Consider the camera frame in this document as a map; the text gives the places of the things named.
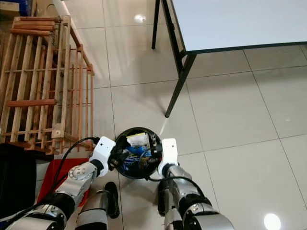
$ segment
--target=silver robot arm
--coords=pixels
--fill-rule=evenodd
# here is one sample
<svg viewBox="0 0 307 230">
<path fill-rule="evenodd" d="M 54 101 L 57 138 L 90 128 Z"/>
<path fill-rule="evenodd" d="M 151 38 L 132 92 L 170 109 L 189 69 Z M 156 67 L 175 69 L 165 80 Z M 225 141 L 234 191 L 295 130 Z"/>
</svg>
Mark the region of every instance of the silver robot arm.
<svg viewBox="0 0 307 230">
<path fill-rule="evenodd" d="M 185 177 L 192 179 L 177 162 L 174 138 L 162 141 L 163 155 L 158 173 L 164 178 Z M 234 230 L 231 222 L 218 211 L 199 187 L 186 179 L 170 179 L 159 184 L 159 213 L 165 216 L 166 230 Z"/>
<path fill-rule="evenodd" d="M 53 196 L 16 220 L 8 230 L 63 230 L 94 179 L 108 171 L 107 160 L 115 142 L 101 137 L 89 162 L 70 169 Z"/>
</svg>

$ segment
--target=black cable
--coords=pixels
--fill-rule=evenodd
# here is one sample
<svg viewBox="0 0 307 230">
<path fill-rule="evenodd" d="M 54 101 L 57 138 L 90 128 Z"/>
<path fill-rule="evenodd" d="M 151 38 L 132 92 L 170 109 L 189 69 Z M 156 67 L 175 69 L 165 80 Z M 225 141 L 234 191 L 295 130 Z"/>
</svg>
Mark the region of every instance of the black cable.
<svg viewBox="0 0 307 230">
<path fill-rule="evenodd" d="M 184 176 L 171 176 L 171 177 L 166 177 L 166 178 L 162 178 L 162 179 L 153 179 L 150 177 L 150 175 L 147 175 L 143 168 L 141 167 L 141 159 L 142 157 L 144 156 L 144 154 L 147 152 L 147 150 L 145 150 L 141 155 L 140 155 L 140 158 L 139 158 L 139 169 L 141 171 L 141 173 L 143 174 L 145 180 L 150 180 L 150 181 L 153 181 L 153 182 L 160 182 L 160 181 L 170 181 L 170 180 L 173 180 L 173 179 L 184 179 L 188 182 L 190 182 L 191 184 L 193 184 L 196 188 L 197 188 L 197 191 L 199 192 L 199 194 L 203 197 L 205 197 L 205 195 L 203 194 L 201 188 L 194 182 L 192 181 L 191 179 L 187 178 L 187 177 L 184 177 Z"/>
<path fill-rule="evenodd" d="M 93 140 L 93 142 L 95 144 L 98 143 L 99 141 L 99 138 L 93 138 L 93 137 L 90 137 L 90 138 L 82 138 L 80 140 L 78 140 L 76 143 L 74 143 L 65 153 L 65 155 L 63 156 L 62 160 L 61 160 L 61 163 L 58 167 L 58 170 L 56 172 L 56 175 L 55 175 L 55 178 L 53 180 L 53 184 L 52 184 L 52 187 L 51 189 L 49 190 L 49 192 L 44 196 L 44 198 L 48 195 L 50 195 L 51 193 L 53 193 L 53 190 L 64 180 L 64 178 L 67 176 L 67 174 L 65 174 L 59 181 L 58 180 L 58 176 L 59 176 L 59 172 L 61 171 L 61 168 L 63 167 L 63 164 L 65 162 L 65 159 L 67 158 L 68 154 L 71 152 L 71 150 L 76 147 L 77 145 L 79 145 L 81 142 L 85 141 L 85 140 Z M 8 228 L 11 224 L 13 224 L 15 221 L 17 221 L 18 219 L 22 218 L 27 212 L 31 211 L 32 209 L 42 205 L 42 201 L 38 202 L 37 204 L 35 205 L 32 205 L 31 207 L 29 208 L 26 208 L 24 210 L 22 210 L 20 213 L 18 213 L 17 215 L 15 215 L 13 218 L 9 219 L 4 226 L 2 226 L 0 228 L 0 230 L 5 230 L 6 228 Z"/>
</svg>

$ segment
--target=wooden pallet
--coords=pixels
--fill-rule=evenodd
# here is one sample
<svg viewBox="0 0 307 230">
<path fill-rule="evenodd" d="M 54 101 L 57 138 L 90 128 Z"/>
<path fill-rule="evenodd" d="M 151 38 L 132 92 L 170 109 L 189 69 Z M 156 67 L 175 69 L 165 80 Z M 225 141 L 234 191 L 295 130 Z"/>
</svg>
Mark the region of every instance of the wooden pallet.
<svg viewBox="0 0 307 230">
<path fill-rule="evenodd" d="M 16 17 L 2 62 L 0 143 L 60 154 L 93 136 L 94 73 L 70 16 Z"/>
</svg>

